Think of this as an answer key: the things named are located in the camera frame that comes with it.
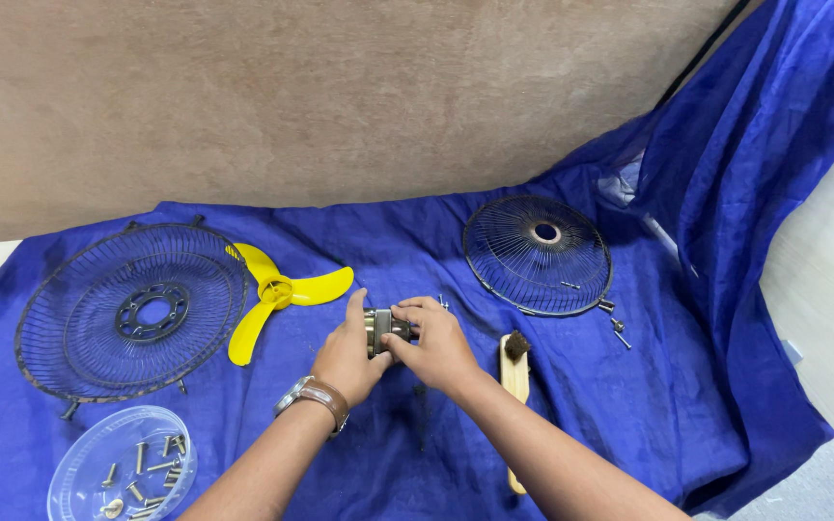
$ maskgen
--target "blue cloth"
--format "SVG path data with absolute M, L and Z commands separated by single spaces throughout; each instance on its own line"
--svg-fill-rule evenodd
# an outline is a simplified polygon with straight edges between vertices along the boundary
M 320 209 L 162 203 L 133 218 L 203 214 L 290 277 L 351 266 L 370 306 L 442 293 L 492 374 L 498 338 L 517 328 L 534 346 L 530 407 L 690 512 L 728 515 L 834 435 L 783 354 L 757 284 L 774 231 L 833 160 L 834 1 L 769 0 L 665 107 L 529 183 Z M 634 196 L 597 196 L 591 187 L 624 176 L 627 164 L 638 169 L 628 178 Z M 614 316 L 634 349 L 622 349 L 602 312 L 528 317 L 474 278 L 464 223 L 486 201 L 520 193 L 559 198 L 595 221 L 614 261 Z M 646 212 L 677 239 L 680 262 L 643 231 Z M 221 350 L 186 378 L 188 396 L 166 387 L 61 421 L 65 404 L 16 368 L 18 317 L 53 269 L 130 219 L 29 238 L 0 269 L 0 519 L 45 517 L 49 480 L 70 445 L 136 404 L 167 407 L 189 426 L 198 475 L 180 513 L 265 429 L 273 402 L 343 319 L 342 301 L 289 307 L 272 315 L 249 367 Z M 472 421 L 399 366 L 324 446 L 286 518 L 541 517 L 509 492 L 506 474 Z

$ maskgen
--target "fan guard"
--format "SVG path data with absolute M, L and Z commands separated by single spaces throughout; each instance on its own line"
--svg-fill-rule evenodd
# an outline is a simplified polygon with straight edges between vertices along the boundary
M 465 225 L 462 248 L 478 280 L 527 314 L 596 306 L 613 278 L 610 251 L 577 210 L 540 195 L 489 202 Z
M 133 224 L 44 280 L 15 336 L 29 382 L 74 406 L 184 389 L 236 327 L 249 284 L 234 245 L 199 221 Z M 151 302 L 168 309 L 142 318 Z

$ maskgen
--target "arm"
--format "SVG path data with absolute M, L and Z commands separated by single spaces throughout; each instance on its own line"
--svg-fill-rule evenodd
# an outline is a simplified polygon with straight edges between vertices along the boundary
M 385 352 L 366 354 L 362 299 L 353 293 L 347 319 L 317 353 L 310 373 L 332 385 L 349 408 L 360 404 L 394 362 Z M 205 519 L 279 519 L 320 446 L 336 429 L 334 416 L 322 404 L 300 398 L 272 421 L 252 446 L 182 514 L 180 521 Z
M 439 302 L 420 297 L 400 306 L 392 313 L 416 325 L 420 342 L 414 346 L 394 335 L 382 341 L 423 383 L 442 390 L 478 424 L 548 518 L 689 520 L 523 405 L 478 367 L 459 322 Z

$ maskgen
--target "yellow fan blade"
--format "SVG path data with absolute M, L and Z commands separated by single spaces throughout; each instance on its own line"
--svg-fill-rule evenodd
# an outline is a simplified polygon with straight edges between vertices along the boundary
M 249 273 L 253 274 L 253 278 L 257 283 L 274 277 L 279 274 L 279 269 L 275 267 L 275 262 L 268 255 L 262 252 L 261 249 L 249 244 L 237 243 L 234 244 L 240 255 L 247 260 L 247 268 Z
M 247 365 L 253 358 L 256 339 L 260 337 L 262 325 L 266 324 L 266 319 L 269 318 L 273 309 L 275 309 L 274 302 L 260 302 L 253 306 L 253 309 L 237 325 L 237 329 L 231 336 L 231 343 L 227 347 L 227 356 L 233 363 Z
M 353 285 L 353 269 L 341 268 L 310 279 L 292 279 L 292 304 L 313 306 L 341 297 Z

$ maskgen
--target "clear plastic container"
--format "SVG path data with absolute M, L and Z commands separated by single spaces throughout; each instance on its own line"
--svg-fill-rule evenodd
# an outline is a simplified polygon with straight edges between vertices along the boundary
M 183 434 L 185 454 L 170 444 L 168 457 L 163 457 L 165 437 Z M 144 441 L 143 473 L 136 474 L 137 443 Z M 163 487 L 167 468 L 148 472 L 151 466 L 178 459 L 181 463 L 179 480 L 171 489 Z M 117 464 L 114 484 L 103 487 L 112 464 Z M 156 512 L 142 521 L 156 521 L 172 511 L 188 492 L 195 480 L 198 460 L 195 445 L 185 424 L 172 411 L 144 405 L 115 412 L 93 425 L 72 447 L 54 472 L 50 481 L 47 515 L 51 521 L 109 519 L 102 507 L 121 498 L 124 506 L 116 519 L 128 519 L 144 510 L 127 487 L 136 481 L 136 488 L 145 498 L 166 496 Z

